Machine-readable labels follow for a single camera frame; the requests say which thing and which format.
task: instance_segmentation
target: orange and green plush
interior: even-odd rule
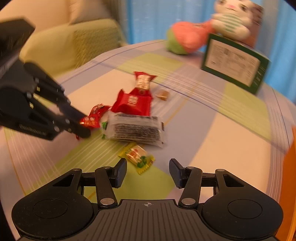
[[[176,54],[190,54],[207,43],[215,33],[211,20],[203,23],[177,22],[167,31],[167,50]]]

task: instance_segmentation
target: green striped shirt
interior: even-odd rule
[[[234,33],[237,27],[242,25],[241,18],[232,13],[224,14],[221,21],[224,22],[224,29],[231,33]]]

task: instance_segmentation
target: table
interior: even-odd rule
[[[296,106],[267,84],[254,96],[200,70],[201,61],[201,53],[175,55],[166,51],[164,40],[155,40],[103,53],[58,78],[72,105],[86,114],[96,104],[112,105],[120,89],[131,91],[134,71],[158,76],[151,84],[153,94],[160,88],[170,91],[167,102],[152,102],[152,115],[165,123],[167,143],[163,148],[145,146],[156,161],[141,176],[128,163],[122,187],[114,190],[118,200],[178,200],[182,190],[169,175],[171,158],[203,172],[226,169],[279,200],[282,160],[293,142]],[[72,168],[93,172],[114,166],[124,144],[102,140],[101,130],[80,141],[64,131],[50,142],[0,129],[0,195],[11,227],[11,209],[24,195]],[[85,190],[92,202],[94,191]],[[200,202],[211,196],[212,188],[202,188]]]

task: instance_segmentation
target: orange wooden object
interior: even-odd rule
[[[279,204],[284,212],[283,222],[276,234],[280,241],[295,241],[296,231],[296,127],[294,141],[283,162],[283,177]]]

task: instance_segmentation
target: green box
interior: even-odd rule
[[[220,35],[210,34],[202,70],[256,94],[269,59]]]

